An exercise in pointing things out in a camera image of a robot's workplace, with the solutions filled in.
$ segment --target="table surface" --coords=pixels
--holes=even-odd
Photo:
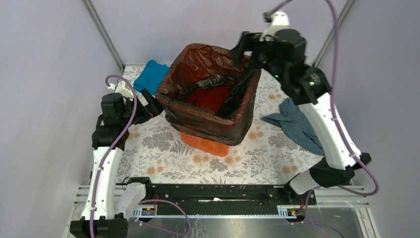
[[[143,69],[127,66],[124,77],[134,83]],[[165,112],[144,124],[133,125],[117,178],[150,177],[153,183],[284,184],[321,159],[290,140],[280,127],[261,120],[278,112],[285,98],[279,83],[263,70],[252,126],[243,142],[231,147],[226,157],[182,142],[178,131],[166,121]]]

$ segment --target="glass panel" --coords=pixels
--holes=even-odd
[[[338,229],[346,238],[362,238],[359,220],[352,208],[310,208],[313,221],[323,222]],[[284,219],[190,219],[192,231],[187,238],[323,238],[311,224],[290,225]],[[155,218],[151,224],[184,232],[187,224],[184,219]],[[320,228],[332,238],[340,237],[330,229]],[[170,234],[155,228],[140,226],[134,219],[129,222],[128,238],[171,238]]]

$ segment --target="purple wall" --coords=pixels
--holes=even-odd
[[[57,238],[118,73],[81,1],[0,3],[0,234]]]
[[[346,0],[331,0],[338,13]],[[190,43],[233,48],[242,31],[262,32],[263,12],[282,0],[92,0],[126,64],[172,63]],[[296,0],[285,7],[290,24],[308,39],[313,61],[332,28],[322,0]]]

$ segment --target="trash bin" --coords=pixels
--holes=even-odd
[[[176,130],[188,135],[229,146],[240,144],[252,124],[260,70],[252,72],[242,100],[225,118],[183,102],[180,95],[212,75],[241,77],[247,73],[245,65],[248,61],[249,57],[245,56],[243,66],[235,67],[228,49],[204,44],[186,46],[156,91],[156,98],[166,112],[166,120]]]

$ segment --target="crumpled fabric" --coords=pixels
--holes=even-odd
[[[299,107],[290,98],[280,104],[280,113],[274,113],[261,118],[272,125],[279,126],[296,144],[316,155],[324,155],[319,141],[309,120],[299,110]]]
[[[164,64],[154,60],[147,62],[143,72],[134,81],[134,89],[138,92],[147,89],[150,94],[156,95],[156,90],[168,71],[169,67]]]

